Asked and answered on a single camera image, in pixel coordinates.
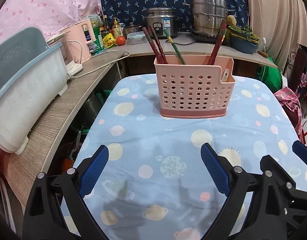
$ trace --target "wooden countertop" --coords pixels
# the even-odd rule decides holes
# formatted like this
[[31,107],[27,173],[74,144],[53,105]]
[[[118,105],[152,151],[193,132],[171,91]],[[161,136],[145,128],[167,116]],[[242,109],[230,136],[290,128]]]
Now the wooden countertop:
[[[180,35],[177,38],[174,38],[173,41],[176,43],[188,44],[190,42],[193,42],[194,39],[189,33],[180,33]],[[165,39],[160,39],[160,43],[166,55],[176,54],[171,44],[166,43]],[[177,48],[179,49],[180,53],[183,55],[185,54],[211,55],[211,52],[214,48],[214,44],[196,42],[194,44],[187,46],[177,45]],[[130,45],[129,41],[127,40],[127,43],[123,46],[119,46],[119,49],[124,49],[129,51],[131,53],[131,57],[153,55],[153,51],[149,45],[149,42]],[[262,57],[258,53],[246,54],[227,46],[220,47],[218,56],[232,57],[235,59],[241,59],[277,68],[277,66],[274,63],[272,63],[267,58]]]
[[[83,74],[120,58],[123,51],[94,57],[83,64]],[[33,182],[39,172],[49,169],[55,152],[84,101],[113,64],[68,82],[68,89],[56,97],[32,127],[29,142],[20,155],[2,153],[0,170],[19,201],[26,206]]]

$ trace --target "light blue tablecloth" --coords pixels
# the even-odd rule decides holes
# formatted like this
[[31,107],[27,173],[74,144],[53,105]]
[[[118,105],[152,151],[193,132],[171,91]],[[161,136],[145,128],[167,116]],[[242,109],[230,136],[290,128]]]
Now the light blue tablecloth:
[[[225,196],[200,157],[209,142],[233,166],[261,173],[270,154],[307,191],[307,167],[292,152],[297,135],[270,90],[261,82],[235,77],[227,114],[214,119],[169,119],[159,114],[155,74],[127,77],[109,96],[84,141],[77,167],[101,144],[110,157],[85,203],[114,240],[199,240]],[[232,231],[239,231],[251,194]],[[77,233],[68,209],[63,215]]]

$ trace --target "table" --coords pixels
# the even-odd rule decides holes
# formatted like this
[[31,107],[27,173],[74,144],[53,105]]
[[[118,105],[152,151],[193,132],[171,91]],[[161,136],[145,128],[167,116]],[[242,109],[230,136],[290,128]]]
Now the table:
[[[286,113],[260,81],[234,77],[224,117],[164,118],[155,74],[122,79],[110,94],[74,164],[104,144],[109,161],[84,201],[109,239],[199,240],[225,201],[200,157],[208,142],[232,166],[262,173],[270,154],[307,191],[307,166],[292,152],[298,139]],[[242,226],[248,193],[232,233]],[[77,233],[63,202],[71,232]]]
[[[189,33],[180,33],[177,38],[173,39],[173,41],[181,44],[188,44],[190,42],[193,42],[194,39]],[[175,50],[173,49],[170,43],[166,43],[164,39],[161,39],[160,43],[165,54],[176,54]],[[194,44],[187,46],[177,45],[177,48],[179,49],[180,53],[183,55],[185,54],[210,55],[214,48],[214,45],[208,43],[196,42]],[[126,51],[129,51],[131,53],[131,57],[153,55],[153,51],[149,45],[149,42],[130,45],[129,41],[127,40],[127,43],[123,46],[119,46],[119,49],[124,49]],[[262,57],[258,53],[246,54],[227,46],[220,47],[218,56],[232,57],[234,59],[240,59],[244,61],[249,61],[277,68],[277,66],[274,63],[272,63],[267,58]]]
[[[79,74],[89,72],[120,58],[122,51],[113,51],[94,57],[83,64]],[[73,118],[84,101],[113,64],[82,78],[68,82],[68,89],[56,97],[28,135],[29,142],[20,155],[3,153],[0,156],[2,171],[13,192],[26,206],[31,187],[39,172],[47,172],[55,152]]]

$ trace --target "blue rubber pad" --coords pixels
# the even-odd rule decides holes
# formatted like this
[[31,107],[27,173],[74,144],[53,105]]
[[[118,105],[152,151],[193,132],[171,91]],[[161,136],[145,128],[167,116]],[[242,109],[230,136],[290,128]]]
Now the blue rubber pad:
[[80,178],[79,195],[81,198],[91,193],[109,159],[109,150],[106,146],[95,154],[97,156]]
[[307,147],[300,141],[295,141],[292,145],[292,151],[307,165]]
[[209,171],[218,191],[222,194],[229,196],[230,190],[230,179],[228,174],[221,166],[218,155],[212,148],[206,144],[201,146],[201,159]]

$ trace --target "navy blue curtain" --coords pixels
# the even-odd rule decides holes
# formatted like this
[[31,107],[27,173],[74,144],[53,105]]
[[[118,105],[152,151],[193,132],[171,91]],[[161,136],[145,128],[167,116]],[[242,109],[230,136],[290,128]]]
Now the navy blue curtain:
[[[117,17],[118,22],[129,25],[134,22],[138,25],[145,25],[145,17],[147,9],[151,7],[172,7],[176,9],[176,15],[181,24],[181,31],[191,29],[191,0],[101,0],[103,13],[112,19]],[[238,26],[245,26],[248,23],[248,0],[226,0],[227,7],[233,12]]]

